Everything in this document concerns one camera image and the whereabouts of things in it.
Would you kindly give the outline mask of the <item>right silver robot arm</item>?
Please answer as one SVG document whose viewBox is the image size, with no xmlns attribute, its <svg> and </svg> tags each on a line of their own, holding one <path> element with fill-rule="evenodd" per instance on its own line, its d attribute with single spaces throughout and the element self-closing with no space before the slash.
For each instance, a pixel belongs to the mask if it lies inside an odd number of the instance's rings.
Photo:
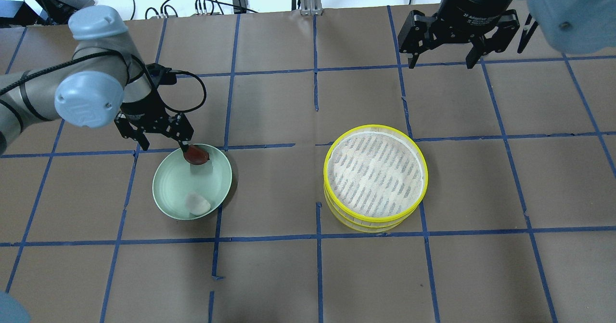
<svg viewBox="0 0 616 323">
<path fill-rule="evenodd" d="M 398 51 L 413 69 L 422 53 L 445 44 L 472 45 L 465 63 L 503 52 L 521 30 L 518 53 L 541 28 L 546 42 L 565 54 L 614 47 L 616 0 L 441 0 L 435 14 L 409 12 L 398 33 Z"/>
</svg>

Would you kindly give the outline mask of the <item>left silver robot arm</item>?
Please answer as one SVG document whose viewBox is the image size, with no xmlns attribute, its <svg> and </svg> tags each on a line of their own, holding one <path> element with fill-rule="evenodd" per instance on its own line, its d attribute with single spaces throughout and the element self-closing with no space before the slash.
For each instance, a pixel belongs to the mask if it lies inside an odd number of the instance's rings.
<svg viewBox="0 0 616 323">
<path fill-rule="evenodd" d="M 186 112 L 165 106 L 154 76 L 115 9 L 96 5 L 77 11 L 68 26 L 78 45 L 71 59 L 45 69 L 1 77 L 0 143 L 4 153 L 26 128 L 63 119 L 97 129 L 114 123 L 122 137 L 147 150 L 148 133 L 187 150 L 194 130 Z"/>
</svg>

